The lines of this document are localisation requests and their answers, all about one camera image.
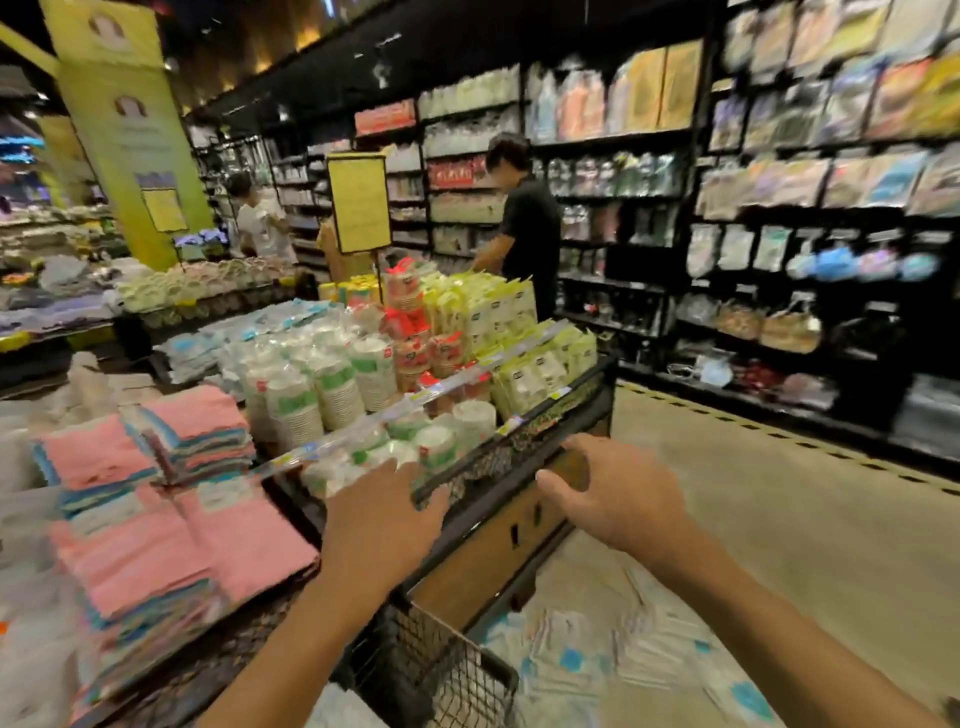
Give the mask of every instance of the black and yellow floor tape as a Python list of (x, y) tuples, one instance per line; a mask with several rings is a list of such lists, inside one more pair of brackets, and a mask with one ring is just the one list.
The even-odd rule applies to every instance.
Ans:
[(755, 430), (774, 439), (793, 443), (800, 448), (816, 449), (824, 452), (827, 455), (830, 455), (831, 457), (835, 457), (838, 460), (848, 460), (855, 465), (860, 465), (872, 471), (891, 473), (908, 482), (927, 485), (932, 488), (936, 488), (939, 491), (943, 491), (951, 496), (960, 496), (960, 484), (957, 484), (952, 480), (939, 477), (938, 475), (932, 475), (930, 473), (923, 473), (912, 468), (906, 468), (903, 465), (892, 463), (889, 460), (878, 460), (855, 449), (842, 448), (834, 443), (827, 443), (812, 437), (798, 435), (797, 433), (789, 430), (764, 425), (763, 423), (755, 422), (754, 420), (749, 420), (744, 417), (739, 417), (721, 409), (714, 409), (713, 407), (707, 407), (699, 402), (685, 400), (680, 397), (674, 397), (673, 395), (666, 394), (665, 392), (661, 392), (656, 389), (650, 389), (649, 387), (644, 387), (640, 384), (634, 384), (630, 381), (624, 381), (621, 379), (619, 382), (617, 382), (617, 384), (624, 389), (627, 389), (631, 392), (636, 392), (637, 394), (641, 394), (645, 397), (649, 397), (652, 400), (663, 401), (675, 407), (683, 407), (691, 412), (695, 412), (698, 415), (712, 417), (720, 422), (730, 423), (732, 425), (744, 427), (745, 429)]

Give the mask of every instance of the right hand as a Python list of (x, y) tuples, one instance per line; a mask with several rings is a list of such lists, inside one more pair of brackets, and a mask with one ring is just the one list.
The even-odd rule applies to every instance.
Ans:
[(675, 566), (696, 530), (677, 478), (649, 450), (581, 433), (564, 442), (587, 459), (590, 483), (578, 493), (556, 473), (537, 472), (537, 484), (566, 517), (607, 546), (651, 571)]

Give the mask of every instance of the left hand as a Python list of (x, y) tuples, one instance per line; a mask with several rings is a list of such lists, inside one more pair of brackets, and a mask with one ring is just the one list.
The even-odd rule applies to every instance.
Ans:
[(440, 537), (449, 491), (438, 489), (418, 511), (410, 484), (420, 466), (395, 460), (359, 478), (326, 502), (321, 577), (372, 614), (423, 563)]

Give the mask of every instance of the hair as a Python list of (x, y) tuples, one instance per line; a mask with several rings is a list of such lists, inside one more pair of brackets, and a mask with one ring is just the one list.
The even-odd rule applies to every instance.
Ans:
[(234, 172), (227, 180), (227, 194), (230, 197), (247, 197), (253, 189), (250, 172)]
[(492, 171), (507, 162), (520, 172), (530, 170), (530, 142), (515, 133), (500, 133), (490, 142), (487, 152), (487, 169)]

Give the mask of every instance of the beige floor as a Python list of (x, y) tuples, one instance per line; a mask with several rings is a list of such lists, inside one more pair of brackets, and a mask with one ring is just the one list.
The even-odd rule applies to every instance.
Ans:
[[(923, 702), (960, 696), (960, 497), (622, 388), (613, 434), (654, 448), (694, 517), (762, 583)], [(615, 624), (636, 602), (618, 558), (575, 534), (532, 606)], [(605, 598), (585, 593), (588, 575)], [(615, 683), (604, 714), (606, 728), (725, 724), (699, 694)]]

